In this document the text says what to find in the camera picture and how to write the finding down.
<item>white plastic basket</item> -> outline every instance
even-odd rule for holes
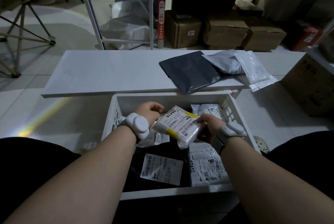
[[[246,142],[248,142],[256,151],[260,152],[253,135],[239,110],[236,100],[229,94],[229,91],[196,92],[191,95],[180,95],[174,92],[115,94],[111,99],[101,140],[106,138],[107,135],[117,127],[121,116],[128,116],[130,113],[134,112],[140,104],[147,101],[155,101],[162,104],[165,107],[163,112],[167,112],[170,108],[173,108],[174,105],[187,111],[191,111],[190,104],[222,104],[228,114],[228,119],[230,121],[236,120],[247,131],[248,136],[245,137]],[[121,200],[223,191],[233,191],[232,184],[123,192]]]

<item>person's left hand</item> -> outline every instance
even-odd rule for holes
[[[163,106],[157,102],[146,102],[142,103],[136,110],[139,116],[143,116],[147,119],[149,127],[151,127],[154,122],[160,118],[160,113],[163,110]]]

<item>yellow tape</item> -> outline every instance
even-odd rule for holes
[[[169,135],[169,136],[171,136],[171,137],[173,137],[174,139],[176,139],[176,137],[177,137],[177,132],[175,132],[175,131],[173,131],[172,129],[167,129],[167,131],[166,131],[166,133]]]
[[[190,112],[186,112],[186,115],[191,116],[191,117],[194,117],[194,118],[197,118],[197,115],[196,115],[196,114],[193,114],[193,113],[190,113]]]

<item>red box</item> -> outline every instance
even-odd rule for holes
[[[283,44],[291,51],[302,51],[312,46],[322,35],[322,29],[303,20],[286,22],[281,25],[287,35]]]

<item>person's right hand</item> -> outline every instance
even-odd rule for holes
[[[215,136],[225,122],[212,114],[202,114],[197,120],[198,123],[206,122],[211,136]]]

